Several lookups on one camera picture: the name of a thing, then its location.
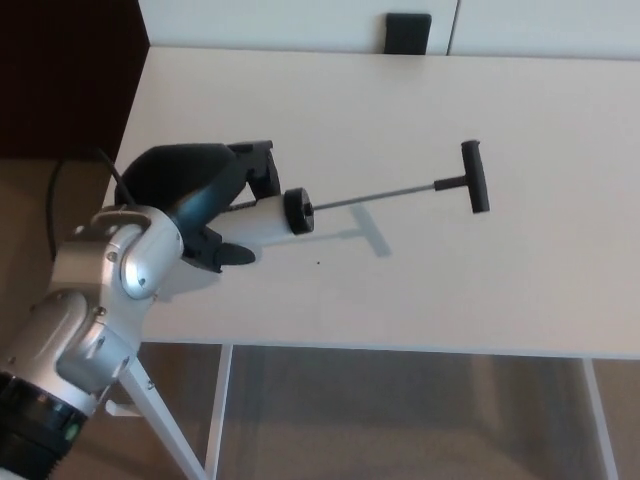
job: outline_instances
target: table leg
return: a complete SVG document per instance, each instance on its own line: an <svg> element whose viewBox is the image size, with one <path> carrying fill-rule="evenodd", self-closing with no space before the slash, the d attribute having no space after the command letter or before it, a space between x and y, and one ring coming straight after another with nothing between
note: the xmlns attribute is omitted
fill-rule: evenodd
<svg viewBox="0 0 640 480"><path fill-rule="evenodd" d="M613 455L613 447L611 446L609 430L607 428L607 418L604 413L604 408L602 407L602 399L600 398L598 380L593 368L592 359L582 359L582 371L587 386L596 434L598 435L598 446L600 448L600 457L606 474L605 478L606 480L618 480L618 470L616 467L615 456Z"/></svg>
<svg viewBox="0 0 640 480"><path fill-rule="evenodd" d="M189 480L206 480L202 465L139 360L122 375L120 383L185 476Z"/></svg>
<svg viewBox="0 0 640 480"><path fill-rule="evenodd" d="M220 363L218 364L218 380L216 381L216 395L213 401L213 413L209 428L209 442L207 444L207 457L205 471L209 480L216 480L218 475L218 460L220 458L220 445L222 444L222 427L224 424L224 411L227 404L227 391L229 377L231 375L231 359L233 345L222 345L220 350Z"/></svg>

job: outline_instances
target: dark brown panel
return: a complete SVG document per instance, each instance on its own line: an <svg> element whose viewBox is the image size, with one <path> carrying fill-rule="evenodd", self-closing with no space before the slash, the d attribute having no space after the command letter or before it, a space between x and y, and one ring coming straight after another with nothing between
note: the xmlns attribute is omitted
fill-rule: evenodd
<svg viewBox="0 0 640 480"><path fill-rule="evenodd" d="M0 158L115 158L149 49L137 0L5 0Z"/></svg>

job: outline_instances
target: gray floor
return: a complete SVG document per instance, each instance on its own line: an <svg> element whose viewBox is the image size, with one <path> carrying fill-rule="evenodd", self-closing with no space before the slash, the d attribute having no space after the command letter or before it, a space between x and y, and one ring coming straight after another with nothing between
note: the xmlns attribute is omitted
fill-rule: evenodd
<svg viewBox="0 0 640 480"><path fill-rule="evenodd" d="M51 167L0 162L3 340L46 288ZM60 236L99 208L106 182L100 165L65 167L56 200ZM144 345L140 353L201 457L218 355L217 346L194 345ZM219 478L600 479L577 367L561 359L236 348ZM598 362L597 370L620 478L635 479L639 367ZM143 419L100 412L55 478L182 477Z"/></svg>

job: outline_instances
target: cabinet door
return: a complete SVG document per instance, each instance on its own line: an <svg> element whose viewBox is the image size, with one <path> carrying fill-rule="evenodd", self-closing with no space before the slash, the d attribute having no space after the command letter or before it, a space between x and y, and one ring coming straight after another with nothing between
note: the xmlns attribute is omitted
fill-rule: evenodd
<svg viewBox="0 0 640 480"><path fill-rule="evenodd" d="M451 53L640 58L637 0L466 0Z"/></svg>
<svg viewBox="0 0 640 480"><path fill-rule="evenodd" d="M456 0L141 0L152 45L376 52L388 12L430 13L429 52L447 50Z"/></svg>

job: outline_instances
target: black t-handle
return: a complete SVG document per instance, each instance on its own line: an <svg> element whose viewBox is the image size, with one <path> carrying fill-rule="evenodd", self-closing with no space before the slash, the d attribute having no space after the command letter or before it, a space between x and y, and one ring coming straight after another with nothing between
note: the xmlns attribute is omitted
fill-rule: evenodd
<svg viewBox="0 0 640 480"><path fill-rule="evenodd" d="M490 210L487 182L484 179L479 145L480 142L478 140L467 140L462 143L462 161L465 171L463 176L445 178L433 182L436 191L468 187L473 213L488 212Z"/></svg>

